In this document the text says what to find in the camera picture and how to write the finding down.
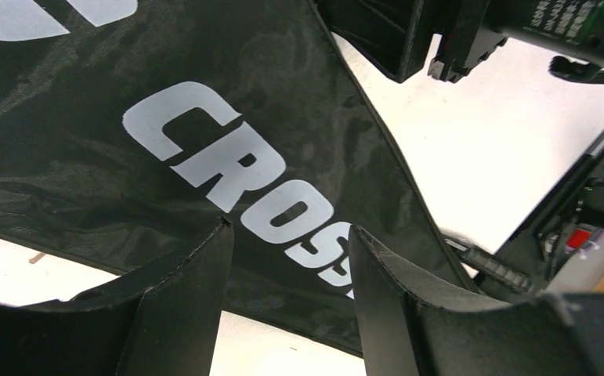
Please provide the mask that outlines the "black racket bag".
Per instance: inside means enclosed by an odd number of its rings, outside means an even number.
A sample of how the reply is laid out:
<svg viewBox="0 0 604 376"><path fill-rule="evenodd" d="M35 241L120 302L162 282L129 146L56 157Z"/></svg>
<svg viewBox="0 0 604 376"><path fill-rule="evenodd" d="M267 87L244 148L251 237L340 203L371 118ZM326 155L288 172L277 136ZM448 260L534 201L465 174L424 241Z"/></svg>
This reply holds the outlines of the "black racket bag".
<svg viewBox="0 0 604 376"><path fill-rule="evenodd" d="M351 226L452 284L311 1L0 1L0 238L126 273L233 225L224 307L361 351Z"/></svg>

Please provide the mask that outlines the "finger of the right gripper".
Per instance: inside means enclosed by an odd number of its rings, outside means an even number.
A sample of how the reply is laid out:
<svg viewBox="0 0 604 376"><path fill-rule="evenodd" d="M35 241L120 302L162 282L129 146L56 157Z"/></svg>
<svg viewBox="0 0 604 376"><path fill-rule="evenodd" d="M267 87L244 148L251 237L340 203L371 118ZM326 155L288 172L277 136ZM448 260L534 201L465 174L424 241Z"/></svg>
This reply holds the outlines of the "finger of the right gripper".
<svg viewBox="0 0 604 376"><path fill-rule="evenodd" d="M437 21L436 1L324 0L315 5L329 29L387 78L401 83L425 65Z"/></svg>

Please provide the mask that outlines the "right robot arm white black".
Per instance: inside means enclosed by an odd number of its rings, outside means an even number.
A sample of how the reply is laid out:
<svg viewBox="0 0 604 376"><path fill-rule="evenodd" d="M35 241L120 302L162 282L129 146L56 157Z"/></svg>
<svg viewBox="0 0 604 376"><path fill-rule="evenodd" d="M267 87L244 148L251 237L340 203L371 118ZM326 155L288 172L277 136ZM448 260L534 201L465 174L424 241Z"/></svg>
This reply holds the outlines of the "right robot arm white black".
<svg viewBox="0 0 604 376"><path fill-rule="evenodd" d="M329 28L386 77L468 76L507 41L553 51L550 75L604 85L604 1L319 1Z"/></svg>

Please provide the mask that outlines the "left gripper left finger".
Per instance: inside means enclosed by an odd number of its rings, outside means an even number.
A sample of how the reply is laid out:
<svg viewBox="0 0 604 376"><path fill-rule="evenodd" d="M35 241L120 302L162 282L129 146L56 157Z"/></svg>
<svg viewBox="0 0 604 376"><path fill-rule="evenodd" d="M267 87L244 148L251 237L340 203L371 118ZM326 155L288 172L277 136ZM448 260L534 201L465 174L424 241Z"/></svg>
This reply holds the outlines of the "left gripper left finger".
<svg viewBox="0 0 604 376"><path fill-rule="evenodd" d="M207 375L233 254L221 219L62 302L0 304L0 375Z"/></svg>

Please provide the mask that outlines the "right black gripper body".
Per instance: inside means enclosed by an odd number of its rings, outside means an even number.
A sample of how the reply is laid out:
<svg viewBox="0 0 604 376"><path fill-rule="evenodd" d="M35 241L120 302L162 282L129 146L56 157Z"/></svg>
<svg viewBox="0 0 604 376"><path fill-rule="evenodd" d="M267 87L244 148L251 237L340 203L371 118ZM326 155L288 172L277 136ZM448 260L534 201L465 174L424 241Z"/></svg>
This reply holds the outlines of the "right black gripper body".
<svg viewBox="0 0 604 376"><path fill-rule="evenodd" d="M441 3L435 26L441 40L429 64L429 77L457 83L507 42L503 34L487 26L489 7L489 1Z"/></svg>

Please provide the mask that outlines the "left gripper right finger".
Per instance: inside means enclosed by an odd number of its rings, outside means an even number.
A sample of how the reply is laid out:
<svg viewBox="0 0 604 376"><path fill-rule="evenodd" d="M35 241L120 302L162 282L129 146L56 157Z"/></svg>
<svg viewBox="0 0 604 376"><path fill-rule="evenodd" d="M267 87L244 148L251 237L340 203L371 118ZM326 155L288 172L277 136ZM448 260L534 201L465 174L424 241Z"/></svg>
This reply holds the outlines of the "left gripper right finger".
<svg viewBox="0 0 604 376"><path fill-rule="evenodd" d="M349 264L369 375L604 375L604 293L503 302L437 277L360 226Z"/></svg>

